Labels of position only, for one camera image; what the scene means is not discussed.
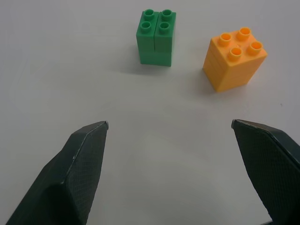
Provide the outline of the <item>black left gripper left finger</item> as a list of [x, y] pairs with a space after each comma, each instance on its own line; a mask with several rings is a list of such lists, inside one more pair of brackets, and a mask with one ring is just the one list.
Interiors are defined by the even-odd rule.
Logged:
[[100, 180], [109, 125], [75, 131], [41, 170], [8, 225], [85, 225]]

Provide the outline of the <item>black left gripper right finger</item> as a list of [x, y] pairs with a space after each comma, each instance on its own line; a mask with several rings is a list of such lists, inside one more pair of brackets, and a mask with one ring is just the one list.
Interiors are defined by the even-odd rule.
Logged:
[[300, 223], [300, 147], [284, 131], [233, 120], [240, 153], [251, 183], [273, 225]]

